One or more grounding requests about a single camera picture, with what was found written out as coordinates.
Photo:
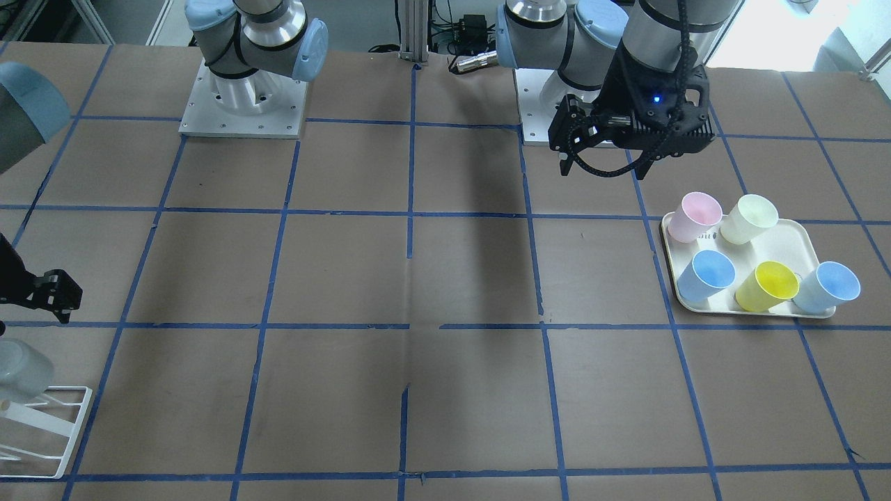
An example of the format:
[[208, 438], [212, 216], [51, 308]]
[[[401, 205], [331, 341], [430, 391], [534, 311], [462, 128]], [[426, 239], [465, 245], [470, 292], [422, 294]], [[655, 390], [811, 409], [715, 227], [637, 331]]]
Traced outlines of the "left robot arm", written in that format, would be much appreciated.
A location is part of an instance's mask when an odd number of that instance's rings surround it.
[[561, 175], [628, 172], [643, 180], [657, 161], [706, 149], [704, 53], [735, 1], [506, 1], [494, 35], [498, 63], [551, 70], [566, 86], [548, 127]]

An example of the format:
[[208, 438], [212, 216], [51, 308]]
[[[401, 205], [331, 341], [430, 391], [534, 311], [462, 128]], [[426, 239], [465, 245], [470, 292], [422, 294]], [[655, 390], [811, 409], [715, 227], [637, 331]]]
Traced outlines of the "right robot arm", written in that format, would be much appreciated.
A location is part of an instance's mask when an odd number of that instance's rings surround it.
[[[299, 1], [188, 1], [189, 29], [204, 66], [182, 117], [188, 136], [294, 138], [306, 86], [324, 65], [327, 26]], [[2, 171], [67, 125], [58, 88], [17, 61], [1, 67]]]

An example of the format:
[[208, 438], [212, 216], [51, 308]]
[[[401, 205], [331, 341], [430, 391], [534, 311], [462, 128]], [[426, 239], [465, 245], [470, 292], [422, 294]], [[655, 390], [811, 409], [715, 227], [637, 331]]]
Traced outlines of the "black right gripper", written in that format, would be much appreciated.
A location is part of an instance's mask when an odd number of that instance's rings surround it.
[[64, 270], [48, 270], [37, 276], [24, 266], [13, 245], [1, 238], [1, 302], [21, 305], [29, 310], [51, 312], [66, 324], [71, 312], [79, 310], [83, 289]]

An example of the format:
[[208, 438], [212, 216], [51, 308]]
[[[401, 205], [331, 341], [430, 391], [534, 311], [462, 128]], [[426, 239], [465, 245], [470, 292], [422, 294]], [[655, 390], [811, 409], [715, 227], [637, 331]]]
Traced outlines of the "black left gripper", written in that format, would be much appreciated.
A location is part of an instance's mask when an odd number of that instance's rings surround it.
[[[670, 126], [679, 96], [675, 71], [652, 69], [634, 59], [627, 49], [617, 49], [598, 98], [591, 104], [573, 94], [561, 100], [549, 127], [549, 147], [568, 152], [570, 141], [575, 149], [611, 141], [620, 148], [645, 151], [672, 131], [659, 153], [642, 152], [634, 162], [634, 177], [644, 180], [659, 154], [697, 153], [716, 138], [709, 117], [709, 80], [703, 65], [691, 68], [686, 89], [699, 92], [700, 99], [684, 100], [677, 124]], [[560, 175], [569, 175], [574, 163], [569, 155], [560, 154]]]

